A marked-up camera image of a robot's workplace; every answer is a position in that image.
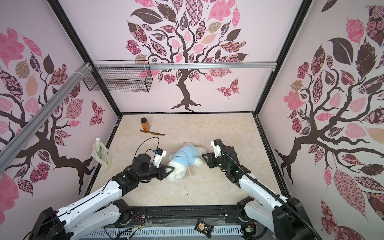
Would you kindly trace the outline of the white teddy bear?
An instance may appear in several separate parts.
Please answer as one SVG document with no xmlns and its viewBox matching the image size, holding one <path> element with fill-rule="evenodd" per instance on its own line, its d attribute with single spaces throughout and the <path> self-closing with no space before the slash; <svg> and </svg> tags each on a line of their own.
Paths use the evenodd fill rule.
<svg viewBox="0 0 384 240">
<path fill-rule="evenodd" d="M 204 163 L 202 155 L 206 154 L 207 150 L 205 148 L 203 148 L 203 147 L 197 147 L 197 148 L 199 149 L 200 155 L 199 155 L 199 158 L 197 159 L 198 160 L 198 164 L 195 167 L 201 167 L 203 165 L 203 163 Z M 168 163 L 168 166 L 174 167 L 175 170 L 166 179 L 169 180 L 170 182 L 179 182 L 179 181 L 181 181 L 186 176 L 187 172 L 190 172 L 189 168 L 191 166 L 185 167 L 185 166 L 183 166 L 183 165 L 181 165 L 179 163 L 171 161 L 172 155 L 170 156 L 170 161 Z"/>
</svg>

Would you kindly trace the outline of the light blue bear hoodie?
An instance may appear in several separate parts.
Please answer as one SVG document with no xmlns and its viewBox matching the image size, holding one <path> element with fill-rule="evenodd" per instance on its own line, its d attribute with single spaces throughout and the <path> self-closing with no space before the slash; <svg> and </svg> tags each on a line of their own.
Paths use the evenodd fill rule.
<svg viewBox="0 0 384 240">
<path fill-rule="evenodd" d="M 185 167 L 196 166 L 198 164 L 199 149 L 191 144 L 186 144 L 177 150 L 171 157 L 171 161 L 179 163 Z"/>
</svg>

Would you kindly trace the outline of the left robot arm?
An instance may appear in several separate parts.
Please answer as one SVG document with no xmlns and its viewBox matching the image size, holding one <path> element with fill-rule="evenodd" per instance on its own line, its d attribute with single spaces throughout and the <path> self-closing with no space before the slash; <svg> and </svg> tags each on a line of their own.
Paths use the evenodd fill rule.
<svg viewBox="0 0 384 240">
<path fill-rule="evenodd" d="M 162 157 L 152 161 L 147 154 L 140 154 L 131 165 L 110 178 L 99 190 L 79 201 L 54 210 L 42 211 L 26 240 L 79 240 L 104 226 L 127 224 L 132 218 L 131 207 L 123 196 L 151 179 L 163 180 L 174 167 L 161 164 Z"/>
</svg>

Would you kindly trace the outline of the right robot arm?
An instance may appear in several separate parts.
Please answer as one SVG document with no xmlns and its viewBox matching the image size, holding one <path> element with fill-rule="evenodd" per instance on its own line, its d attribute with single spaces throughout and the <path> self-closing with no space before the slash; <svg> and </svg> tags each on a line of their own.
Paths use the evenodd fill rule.
<svg viewBox="0 0 384 240">
<path fill-rule="evenodd" d="M 203 154 L 209 168 L 220 168 L 231 183 L 250 194 L 251 201 L 240 204 L 242 220 L 259 222 L 277 240 L 316 240 L 303 205 L 295 198 L 288 199 L 262 184 L 246 167 L 240 165 L 233 147 L 214 146 L 213 153 Z"/>
</svg>

